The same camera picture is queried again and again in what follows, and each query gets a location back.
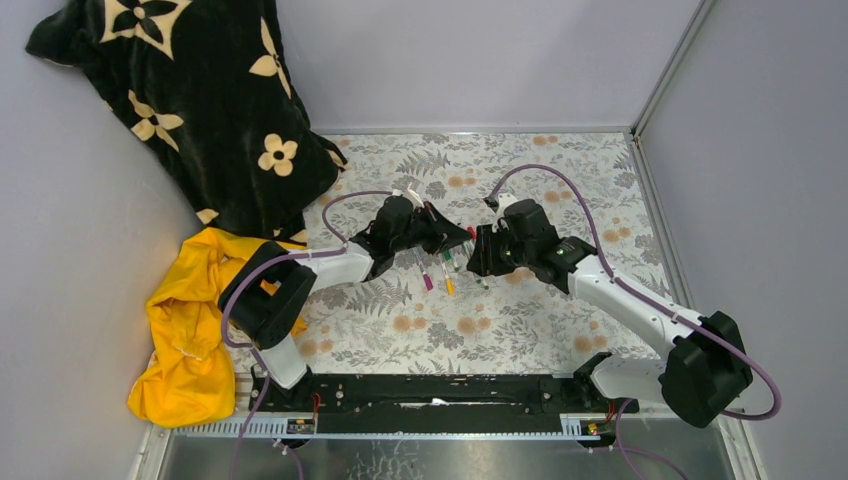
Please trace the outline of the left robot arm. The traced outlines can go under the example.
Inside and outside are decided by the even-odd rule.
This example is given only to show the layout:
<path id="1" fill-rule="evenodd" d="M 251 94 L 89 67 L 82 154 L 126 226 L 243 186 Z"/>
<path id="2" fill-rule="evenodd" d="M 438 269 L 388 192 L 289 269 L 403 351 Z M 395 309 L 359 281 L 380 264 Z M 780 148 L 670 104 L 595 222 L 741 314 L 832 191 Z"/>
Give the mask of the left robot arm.
<path id="1" fill-rule="evenodd" d="M 373 280 L 400 252 L 440 255 L 471 238 L 431 203 L 392 194 L 362 231 L 335 249 L 291 251 L 277 242 L 262 243 L 220 294 L 222 325 L 248 337 L 260 368 L 274 382 L 272 398 L 285 410 L 299 410 L 311 387 L 303 378 L 309 367 L 293 329 L 309 296 Z"/>

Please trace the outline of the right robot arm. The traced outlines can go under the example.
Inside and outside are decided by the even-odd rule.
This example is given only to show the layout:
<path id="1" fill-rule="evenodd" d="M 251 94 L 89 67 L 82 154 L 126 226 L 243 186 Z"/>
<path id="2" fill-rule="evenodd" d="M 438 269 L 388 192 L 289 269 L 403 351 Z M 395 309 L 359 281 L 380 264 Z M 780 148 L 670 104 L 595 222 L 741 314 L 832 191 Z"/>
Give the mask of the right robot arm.
<path id="1" fill-rule="evenodd" d="M 575 402 L 597 412 L 612 399 L 663 403 L 681 420 L 703 428 L 753 382 L 735 321 L 722 312 L 703 316 L 638 286 L 603 262 L 578 237 L 560 236 L 535 201 L 510 194 L 488 197 L 492 223 L 475 229 L 467 268 L 503 276 L 518 268 L 566 295 L 589 303 L 636 334 L 657 355 L 626 358 L 602 352 L 582 365 Z"/>

